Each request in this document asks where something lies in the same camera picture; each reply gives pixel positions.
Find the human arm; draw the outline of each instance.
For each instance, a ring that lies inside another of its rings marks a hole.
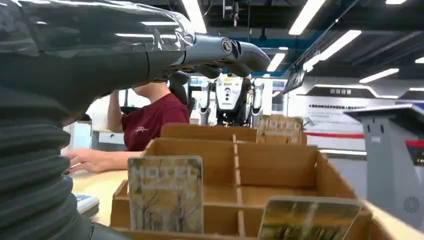
[[[86,170],[90,173],[101,173],[111,170],[125,170],[128,159],[142,157],[144,151],[100,151],[81,148],[66,154],[70,158],[69,173]]]
[[[119,105],[119,92],[114,91],[109,96],[109,107],[107,108],[107,128],[114,133],[122,133],[122,113]]]

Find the man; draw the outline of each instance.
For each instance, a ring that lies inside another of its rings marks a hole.
[[[77,149],[68,152],[70,173],[86,170],[100,173],[108,170],[127,169],[130,157],[139,157],[150,140],[161,134],[168,123],[190,122],[189,111],[165,82],[151,82],[133,89],[134,92],[150,100],[150,105],[128,115],[122,114],[119,105],[119,92],[110,95],[107,111],[107,127],[115,133],[124,133],[127,151],[107,152],[94,149]]]

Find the maroon t-shirt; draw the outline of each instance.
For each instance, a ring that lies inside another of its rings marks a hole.
[[[168,123],[190,122],[189,110],[174,94],[169,93],[154,103],[128,115],[122,115],[122,129],[127,151],[143,151],[150,140],[161,135]]]

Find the display screen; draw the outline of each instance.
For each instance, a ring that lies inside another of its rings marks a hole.
[[[288,75],[288,80],[283,93],[286,94],[302,86],[302,84],[304,83],[305,73],[306,71],[303,70],[302,67],[295,67],[293,70],[291,70]]]

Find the fluorescent ceiling light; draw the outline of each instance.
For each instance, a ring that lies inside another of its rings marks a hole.
[[[386,0],[385,4],[398,5],[398,4],[403,4],[406,1],[407,0]]]
[[[303,64],[303,70],[308,73],[314,69],[314,65],[320,61],[320,55],[315,55],[313,58],[309,59],[307,62]]]
[[[409,90],[424,92],[424,87],[411,87]]]
[[[380,95],[380,98],[382,98],[382,99],[398,99],[399,96],[396,96],[396,95]]]
[[[347,151],[347,150],[333,150],[333,149],[321,149],[319,151],[324,154],[346,154],[346,155],[359,155],[359,156],[367,155],[367,152],[365,151]]]
[[[184,5],[190,22],[193,24],[194,30],[201,34],[207,33],[198,0],[182,0],[182,4]]]
[[[390,68],[390,69],[384,70],[382,72],[376,73],[374,75],[367,76],[366,78],[362,78],[361,80],[359,80],[359,82],[361,84],[366,84],[366,83],[372,82],[374,80],[381,79],[381,78],[387,77],[389,75],[395,74],[397,72],[399,72],[399,68]]]
[[[417,60],[415,60],[416,64],[424,64],[424,57],[418,58]]]
[[[326,0],[308,0],[288,34],[301,35]]]
[[[280,91],[276,91],[272,94],[272,97],[275,98],[278,94],[280,94]]]
[[[142,21],[142,24],[146,26],[178,26],[176,21]]]
[[[362,31],[360,30],[349,30],[343,36],[341,36],[337,41],[335,41],[331,46],[329,46],[325,51],[319,55],[320,61],[325,61],[329,59],[332,55],[337,53],[340,49],[346,46],[348,43],[352,42],[355,38],[361,35]]]
[[[280,63],[283,61],[283,59],[286,57],[285,53],[277,53],[274,58],[272,59],[271,63],[269,64],[268,68],[266,69],[267,72],[274,72]]]

